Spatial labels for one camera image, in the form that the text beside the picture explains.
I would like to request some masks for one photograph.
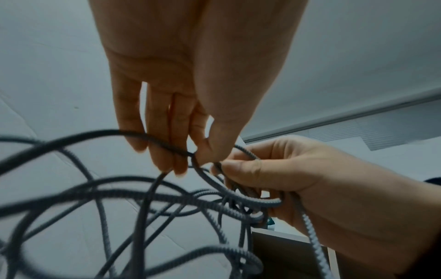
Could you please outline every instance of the tangled cord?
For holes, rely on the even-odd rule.
[[[157,144],[176,154],[184,157],[190,157],[192,161],[191,168],[193,168],[197,174],[215,190],[201,189],[188,192],[173,183],[164,181],[167,173],[162,173],[157,178],[120,176],[94,179],[81,161],[73,153],[65,149],[65,147],[78,142],[108,136],[141,138]],[[0,137],[0,142],[17,142],[34,145],[0,161],[0,176],[44,154],[57,151],[71,160],[71,162],[81,171],[87,180],[86,182],[63,191],[60,194],[0,206],[0,219],[6,216],[27,212],[27,214],[20,220],[13,230],[9,241],[5,242],[0,239],[0,254],[5,256],[7,261],[6,279],[13,279],[17,272],[21,272],[25,276],[33,279],[79,279],[55,276],[35,267],[25,257],[22,244],[26,240],[40,233],[69,213],[92,200],[95,200],[98,209],[103,235],[104,251],[107,260],[96,274],[95,278],[104,278],[104,276],[109,273],[109,278],[112,279],[144,279],[149,276],[154,276],[156,274],[176,268],[188,261],[208,254],[225,255],[232,266],[230,279],[247,278],[249,275],[259,274],[263,271],[262,262],[252,253],[253,245],[251,227],[261,227],[266,224],[268,219],[267,208],[280,206],[283,200],[283,193],[280,194],[281,198],[261,199],[253,190],[242,187],[234,182],[232,182],[233,190],[230,190],[223,185],[223,180],[219,176],[215,177],[221,183],[209,177],[206,174],[208,170],[199,167],[193,153],[176,148],[166,142],[162,142],[155,137],[152,137],[151,135],[137,132],[120,130],[92,131],[59,138],[50,142],[43,142],[23,137],[3,136]],[[252,159],[259,159],[254,154],[242,147],[235,146],[235,148],[243,151]],[[215,167],[222,173],[220,163],[215,163]],[[146,192],[122,188],[112,190],[98,189],[101,185],[121,182],[144,182],[151,183],[151,186]],[[170,188],[176,191],[178,194],[173,195],[157,193],[156,191],[160,186]],[[217,195],[220,198],[214,201],[200,199],[200,197],[207,195]],[[300,202],[299,196],[296,193],[291,193],[290,197],[293,199],[294,204],[296,205],[296,210],[301,213],[304,220],[321,277],[324,279],[332,279],[333,277],[327,259],[315,234],[312,223],[309,220],[309,217],[306,215],[305,209]],[[102,205],[102,199],[133,199],[140,206],[133,234],[129,236],[113,253],[110,248],[107,219],[104,206]],[[54,205],[64,204],[72,201],[77,201],[77,203],[28,232],[31,224],[47,209]],[[153,201],[165,202],[167,205],[160,210],[155,210],[150,207]],[[168,209],[170,209],[174,204],[180,204],[180,206],[175,211],[168,211]],[[196,207],[196,209],[182,212],[187,205],[193,205]],[[207,211],[208,209],[218,212],[217,220],[215,220],[215,218]],[[193,215],[199,212],[204,215],[215,230],[219,237],[220,244],[201,247],[168,262],[150,268],[145,268],[144,250],[173,221],[173,219]],[[230,243],[222,230],[223,215],[227,215],[242,222],[238,247],[230,246]],[[160,216],[168,216],[168,219],[147,240],[145,240],[146,228]],[[245,236],[247,239],[248,250],[243,248],[245,244]],[[122,273],[118,275],[113,264],[132,242],[131,259],[123,269]]]

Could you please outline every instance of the skin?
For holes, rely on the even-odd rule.
[[[226,158],[282,68],[306,2],[90,0],[120,129],[147,132],[182,149],[190,136],[200,165]],[[138,152],[147,148],[147,142],[127,140]],[[148,148],[161,171],[187,170],[185,158],[154,144]]]
[[[297,192],[321,243],[367,265],[404,273],[441,231],[441,187],[402,177],[305,137],[281,137],[222,162],[244,186]],[[271,209],[306,233],[289,198]]]

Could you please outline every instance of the open box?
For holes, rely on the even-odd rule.
[[[316,260],[306,236],[253,229],[254,253],[262,260],[264,271],[256,279],[320,279]],[[335,279],[394,279],[322,247]]]

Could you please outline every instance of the black sleeve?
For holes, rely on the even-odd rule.
[[[441,185],[441,177],[432,178],[425,182]],[[397,275],[398,279],[414,278],[441,278],[441,234],[432,245],[430,250],[423,254],[407,271],[402,275]]]

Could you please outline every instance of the person's left hand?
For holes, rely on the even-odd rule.
[[[306,0],[90,0],[109,59],[120,129],[146,132],[139,113],[148,83],[147,133],[187,149],[200,165],[228,156],[281,69]],[[209,137],[205,126],[214,122]],[[127,139],[138,152],[147,142]],[[149,145],[176,174],[187,158]]]

